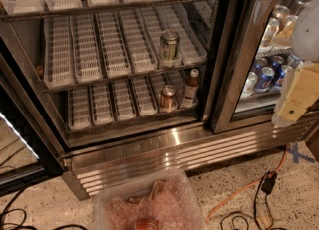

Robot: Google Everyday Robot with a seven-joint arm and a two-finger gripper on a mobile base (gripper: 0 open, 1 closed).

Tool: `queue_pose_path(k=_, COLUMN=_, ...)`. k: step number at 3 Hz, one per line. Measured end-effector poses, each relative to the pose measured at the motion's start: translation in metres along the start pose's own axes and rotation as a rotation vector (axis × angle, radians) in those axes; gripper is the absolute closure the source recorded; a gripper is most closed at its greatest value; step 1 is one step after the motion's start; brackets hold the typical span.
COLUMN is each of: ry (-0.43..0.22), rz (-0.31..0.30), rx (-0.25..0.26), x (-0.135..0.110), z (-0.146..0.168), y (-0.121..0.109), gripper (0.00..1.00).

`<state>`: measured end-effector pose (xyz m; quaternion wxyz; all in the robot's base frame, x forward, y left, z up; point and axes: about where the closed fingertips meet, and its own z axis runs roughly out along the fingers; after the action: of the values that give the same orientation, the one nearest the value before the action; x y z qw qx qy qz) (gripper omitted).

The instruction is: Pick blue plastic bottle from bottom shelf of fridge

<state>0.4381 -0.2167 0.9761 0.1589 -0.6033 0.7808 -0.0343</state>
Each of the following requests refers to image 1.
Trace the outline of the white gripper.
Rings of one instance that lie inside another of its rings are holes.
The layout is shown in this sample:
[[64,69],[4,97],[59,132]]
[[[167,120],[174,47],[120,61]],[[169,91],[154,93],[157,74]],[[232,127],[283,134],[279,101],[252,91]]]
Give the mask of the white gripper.
[[272,124],[277,127],[296,124],[318,99],[319,63],[305,62],[302,67],[292,69],[285,75]]

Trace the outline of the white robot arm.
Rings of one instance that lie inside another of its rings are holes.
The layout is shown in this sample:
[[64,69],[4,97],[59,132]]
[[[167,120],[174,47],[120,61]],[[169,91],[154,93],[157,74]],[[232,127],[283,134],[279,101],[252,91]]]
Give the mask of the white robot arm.
[[319,99],[319,0],[301,11],[292,34],[292,53],[304,61],[284,78],[272,124],[294,125]]

